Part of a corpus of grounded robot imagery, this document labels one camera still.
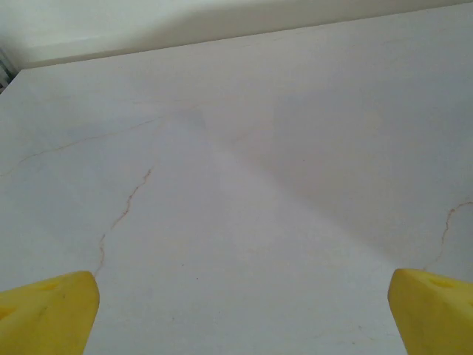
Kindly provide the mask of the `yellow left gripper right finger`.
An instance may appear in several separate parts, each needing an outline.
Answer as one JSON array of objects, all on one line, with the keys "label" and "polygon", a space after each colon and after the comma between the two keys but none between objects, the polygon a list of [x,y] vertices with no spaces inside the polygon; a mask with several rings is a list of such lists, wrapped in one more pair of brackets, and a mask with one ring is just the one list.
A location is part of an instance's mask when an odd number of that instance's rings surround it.
[{"label": "yellow left gripper right finger", "polygon": [[472,284],[399,268],[388,302],[408,354],[472,353]]}]

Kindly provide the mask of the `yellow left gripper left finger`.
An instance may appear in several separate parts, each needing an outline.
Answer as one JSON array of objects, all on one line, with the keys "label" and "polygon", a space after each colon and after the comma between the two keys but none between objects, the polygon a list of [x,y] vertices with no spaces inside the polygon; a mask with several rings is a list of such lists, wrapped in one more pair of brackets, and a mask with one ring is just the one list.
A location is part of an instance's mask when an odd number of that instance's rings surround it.
[{"label": "yellow left gripper left finger", "polygon": [[1,353],[82,354],[99,303],[89,271],[1,292]]}]

